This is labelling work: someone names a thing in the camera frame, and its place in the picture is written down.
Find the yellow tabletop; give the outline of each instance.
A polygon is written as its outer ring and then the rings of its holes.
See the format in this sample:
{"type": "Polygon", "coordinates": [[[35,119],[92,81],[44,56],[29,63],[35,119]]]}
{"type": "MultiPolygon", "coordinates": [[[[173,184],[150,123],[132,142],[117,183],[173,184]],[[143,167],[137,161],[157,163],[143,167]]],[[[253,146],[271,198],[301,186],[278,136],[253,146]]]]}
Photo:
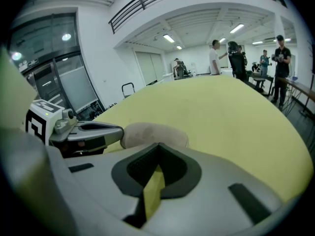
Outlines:
{"type": "MultiPolygon", "coordinates": [[[[123,128],[166,124],[187,133],[189,147],[230,160],[268,184],[283,201],[303,192],[309,152],[292,124],[239,80],[206,76],[148,86],[95,119],[123,128]]],[[[104,152],[122,150],[119,142],[104,152]]]]}

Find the person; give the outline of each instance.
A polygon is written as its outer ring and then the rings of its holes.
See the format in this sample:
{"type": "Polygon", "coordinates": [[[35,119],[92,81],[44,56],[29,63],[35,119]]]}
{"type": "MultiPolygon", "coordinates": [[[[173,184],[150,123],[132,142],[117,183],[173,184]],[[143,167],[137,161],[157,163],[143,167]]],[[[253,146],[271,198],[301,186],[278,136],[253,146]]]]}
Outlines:
{"type": "Polygon", "coordinates": [[[220,69],[220,62],[219,60],[227,55],[227,52],[225,52],[222,56],[218,57],[217,51],[220,49],[220,43],[218,40],[212,41],[212,46],[210,46],[210,52],[209,52],[209,60],[210,60],[210,72],[211,75],[220,75],[221,69],[220,69]]]}
{"type": "MultiPolygon", "coordinates": [[[[267,76],[268,73],[268,65],[269,65],[269,58],[267,57],[267,50],[263,50],[263,55],[260,56],[260,73],[261,76],[267,76]]],[[[261,82],[261,87],[264,87],[264,81],[261,82]]]]}
{"type": "Polygon", "coordinates": [[[276,74],[275,74],[275,95],[272,103],[276,103],[279,97],[280,89],[280,103],[279,109],[282,110],[285,100],[286,93],[286,83],[279,80],[279,78],[286,78],[289,75],[289,64],[291,62],[291,51],[284,46],[284,37],[281,35],[277,36],[277,41],[280,45],[279,48],[275,50],[275,56],[272,57],[274,61],[277,62],[276,74]]]}
{"type": "Polygon", "coordinates": [[[237,52],[244,55],[244,64],[245,64],[245,70],[246,70],[247,58],[246,58],[246,56],[245,56],[246,53],[245,53],[245,52],[242,52],[242,46],[241,46],[241,45],[238,45],[238,51],[237,51],[237,52]]]}
{"type": "Polygon", "coordinates": [[[180,64],[180,61],[178,58],[175,59],[175,61],[177,62],[177,65],[175,66],[176,67],[176,71],[177,71],[177,74],[178,74],[178,77],[179,79],[183,79],[184,78],[184,70],[180,64]]]}
{"type": "Polygon", "coordinates": [[[259,72],[260,71],[260,68],[259,68],[259,64],[257,64],[256,62],[254,62],[252,64],[252,72],[259,72]]]}

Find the window frame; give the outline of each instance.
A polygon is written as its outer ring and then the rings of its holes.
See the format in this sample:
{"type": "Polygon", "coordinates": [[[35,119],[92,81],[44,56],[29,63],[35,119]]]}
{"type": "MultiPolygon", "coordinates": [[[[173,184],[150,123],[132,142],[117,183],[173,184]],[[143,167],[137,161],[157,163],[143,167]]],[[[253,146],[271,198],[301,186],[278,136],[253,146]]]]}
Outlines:
{"type": "MultiPolygon", "coordinates": [[[[97,94],[97,92],[96,92],[96,90],[95,90],[95,88],[94,88],[94,86],[93,86],[93,84],[92,84],[92,82],[90,80],[89,74],[88,74],[88,72],[86,70],[86,66],[85,66],[84,61],[83,61],[81,48],[80,48],[80,45],[79,45],[76,13],[51,14],[51,15],[48,15],[48,16],[44,16],[44,17],[40,17],[40,18],[36,18],[36,19],[30,20],[30,21],[27,21],[27,22],[25,22],[25,23],[15,27],[15,28],[11,29],[9,31],[9,37],[8,37],[8,41],[7,41],[7,45],[6,45],[7,51],[9,53],[10,45],[11,45],[11,39],[12,39],[12,35],[14,34],[14,32],[16,32],[16,31],[18,31],[18,30],[20,30],[20,29],[22,29],[22,28],[24,28],[24,27],[26,27],[28,25],[34,24],[36,22],[40,22],[40,21],[43,21],[43,20],[51,19],[51,29],[50,29],[50,31],[51,31],[51,38],[52,38],[52,36],[53,36],[52,35],[52,33],[53,33],[53,19],[54,18],[60,18],[60,17],[69,17],[69,16],[73,16],[73,19],[74,19],[74,34],[75,34],[74,37],[75,37],[77,45],[76,46],[72,46],[72,47],[63,48],[63,49],[58,50],[58,51],[52,51],[51,53],[48,53],[48,54],[45,54],[45,55],[42,55],[42,56],[38,57],[37,58],[38,59],[38,63],[36,63],[33,66],[28,67],[23,72],[21,72],[21,74],[25,77],[25,76],[33,73],[34,71],[36,71],[39,67],[42,67],[45,64],[50,63],[50,62],[53,63],[53,65],[54,65],[53,69],[55,70],[57,68],[56,67],[56,62],[57,61],[60,61],[60,60],[62,60],[64,58],[70,58],[70,57],[73,57],[73,56],[80,56],[81,62],[83,64],[83,66],[84,66],[84,70],[85,70],[86,75],[87,75],[87,77],[89,79],[90,85],[91,85],[91,87],[92,87],[92,89],[93,89],[93,91],[94,91],[94,93],[96,95],[97,102],[100,105],[101,109],[103,111],[105,111],[105,108],[104,108],[101,100],[99,99],[99,96],[98,96],[98,94],[97,94]]],[[[57,69],[56,69],[56,77],[58,79],[58,82],[60,83],[60,77],[59,77],[59,73],[58,73],[57,69]]],[[[66,93],[64,91],[64,88],[63,88],[62,84],[59,84],[59,86],[60,86],[60,88],[61,88],[61,90],[62,90],[62,92],[63,92],[63,94],[64,94],[64,96],[66,98],[66,101],[68,102],[68,104],[70,106],[72,106],[70,101],[69,101],[69,99],[67,98],[67,95],[66,95],[66,93]]]]}

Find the glass window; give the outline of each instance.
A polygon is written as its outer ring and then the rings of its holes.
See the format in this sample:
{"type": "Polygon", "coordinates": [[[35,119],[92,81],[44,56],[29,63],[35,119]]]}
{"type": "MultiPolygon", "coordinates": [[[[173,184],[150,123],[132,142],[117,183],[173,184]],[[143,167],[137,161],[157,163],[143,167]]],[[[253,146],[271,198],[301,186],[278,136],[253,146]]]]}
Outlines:
{"type": "Polygon", "coordinates": [[[64,108],[68,108],[69,106],[67,105],[59,87],[57,77],[52,70],[52,65],[52,62],[46,64],[33,73],[38,95],[43,100],[49,101],[64,108]]]}
{"type": "Polygon", "coordinates": [[[77,46],[74,16],[57,16],[53,18],[53,50],[59,51],[77,46]]]}
{"type": "Polygon", "coordinates": [[[43,55],[79,45],[74,14],[36,19],[13,31],[9,54],[17,67],[43,55]]]}
{"type": "Polygon", "coordinates": [[[51,19],[28,24],[12,34],[9,53],[17,67],[52,51],[51,19]]]}
{"type": "Polygon", "coordinates": [[[97,101],[79,55],[56,62],[63,89],[75,112],[97,101]]]}

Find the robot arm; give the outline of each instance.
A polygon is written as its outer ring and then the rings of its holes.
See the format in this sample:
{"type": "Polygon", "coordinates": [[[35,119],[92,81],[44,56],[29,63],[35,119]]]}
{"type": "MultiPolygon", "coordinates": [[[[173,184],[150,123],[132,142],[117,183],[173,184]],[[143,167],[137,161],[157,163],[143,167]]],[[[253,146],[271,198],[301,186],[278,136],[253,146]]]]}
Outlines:
{"type": "Polygon", "coordinates": [[[119,141],[122,127],[96,121],[78,121],[71,109],[45,100],[32,102],[25,120],[25,131],[38,136],[45,145],[53,145],[63,157],[101,154],[119,141]]]}

